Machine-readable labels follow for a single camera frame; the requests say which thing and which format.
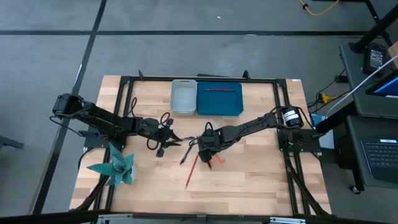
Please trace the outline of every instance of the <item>yellow cable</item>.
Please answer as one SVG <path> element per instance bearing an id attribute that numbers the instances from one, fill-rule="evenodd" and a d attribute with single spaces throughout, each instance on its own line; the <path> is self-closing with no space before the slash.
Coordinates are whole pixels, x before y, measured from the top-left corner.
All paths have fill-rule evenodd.
<path id="1" fill-rule="evenodd" d="M 301 2 L 301 4 L 302 4 L 303 6 L 305 5 L 305 3 L 304 3 L 302 0 L 299 0 L 299 1 Z M 312 12 L 308 9 L 308 6 L 305 7 L 305 9 L 306 9 L 311 15 L 313 15 L 313 16 L 320 16 L 320 15 L 322 15 L 323 13 L 329 11 L 331 8 L 333 8 L 333 6 L 335 6 L 339 1 L 340 1 L 340 0 L 336 0 L 335 3 L 333 3 L 327 10 L 325 10 L 325 11 L 323 11 L 323 12 L 321 12 L 321 13 L 318 13 L 318 14 L 312 13 Z"/>

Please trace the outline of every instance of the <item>white cable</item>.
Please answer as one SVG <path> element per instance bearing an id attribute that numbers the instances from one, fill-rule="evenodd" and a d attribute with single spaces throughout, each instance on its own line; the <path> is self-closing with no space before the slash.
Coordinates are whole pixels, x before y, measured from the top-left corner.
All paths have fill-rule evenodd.
<path id="1" fill-rule="evenodd" d="M 355 87 L 355 89 L 351 90 L 343 99 L 341 99 L 339 102 L 337 102 L 336 104 L 334 104 L 326 113 L 325 117 L 328 117 L 329 113 L 332 111 L 332 109 L 334 107 L 337 106 L 337 104 L 341 103 L 343 100 L 347 99 L 347 97 L 349 97 L 351 94 L 353 94 L 353 92 L 355 92 L 363 83 L 365 83 L 368 79 L 370 79 L 373 75 L 375 75 L 377 72 L 379 72 L 380 70 L 382 70 L 385 66 L 387 66 L 388 64 L 390 64 L 395 58 L 397 58 L 398 55 L 396 55 L 395 57 L 393 57 L 390 61 L 386 62 L 384 65 L 382 65 L 381 67 L 379 67 L 376 71 L 374 71 L 370 76 L 368 76 L 367 78 L 365 78 L 365 80 L 363 80 L 357 87 Z"/>

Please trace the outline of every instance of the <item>black desk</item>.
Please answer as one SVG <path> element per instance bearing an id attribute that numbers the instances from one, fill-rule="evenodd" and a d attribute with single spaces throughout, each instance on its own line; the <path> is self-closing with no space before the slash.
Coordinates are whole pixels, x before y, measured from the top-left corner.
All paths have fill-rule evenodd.
<path id="1" fill-rule="evenodd" d="M 374 187 L 398 189 L 398 184 L 373 179 L 361 145 L 365 138 L 397 139 L 398 119 L 348 116 L 345 123 L 333 130 L 338 164 L 343 169 L 351 169 L 355 187 L 362 191 L 364 184 Z"/>
<path id="2" fill-rule="evenodd" d="M 361 70 L 364 55 L 354 53 L 348 44 L 341 45 L 340 52 L 349 86 L 353 89 L 368 77 L 368 75 L 364 74 Z M 372 77 L 364 83 L 364 85 L 379 80 L 380 78 Z M 367 95 L 365 91 L 371 86 L 372 85 L 368 85 L 357 89 L 352 94 L 354 100 L 331 115 L 328 119 L 319 123 L 317 125 L 317 130 L 325 133 L 344 122 L 348 115 L 358 114 L 361 116 L 398 118 L 398 99 Z"/>

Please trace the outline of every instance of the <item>blue lid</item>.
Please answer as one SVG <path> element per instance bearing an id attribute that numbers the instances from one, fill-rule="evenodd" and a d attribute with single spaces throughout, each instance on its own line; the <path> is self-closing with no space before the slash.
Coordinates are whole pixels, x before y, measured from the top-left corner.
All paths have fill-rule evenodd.
<path id="1" fill-rule="evenodd" d="M 198 82 L 199 115 L 239 116 L 243 112 L 242 85 L 229 82 Z"/>

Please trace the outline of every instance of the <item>orange object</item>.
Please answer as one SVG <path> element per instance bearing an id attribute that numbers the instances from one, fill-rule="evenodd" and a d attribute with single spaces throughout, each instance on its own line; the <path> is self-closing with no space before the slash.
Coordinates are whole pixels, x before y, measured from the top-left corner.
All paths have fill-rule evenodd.
<path id="1" fill-rule="evenodd" d="M 216 159 L 217 159 L 218 163 L 219 163 L 219 164 L 222 164 L 223 162 L 222 162 L 221 159 L 217 156 L 217 154 L 216 154 L 215 156 L 216 156 Z"/>
<path id="2" fill-rule="evenodd" d="M 198 155 L 196 156 L 195 161 L 193 162 L 193 165 L 192 165 L 192 168 L 191 168 L 191 172 L 189 173 L 187 183 L 185 184 L 185 189 L 187 189 L 189 181 L 191 180 L 193 168 L 195 168 L 195 164 L 197 163 L 197 160 L 198 160 Z"/>

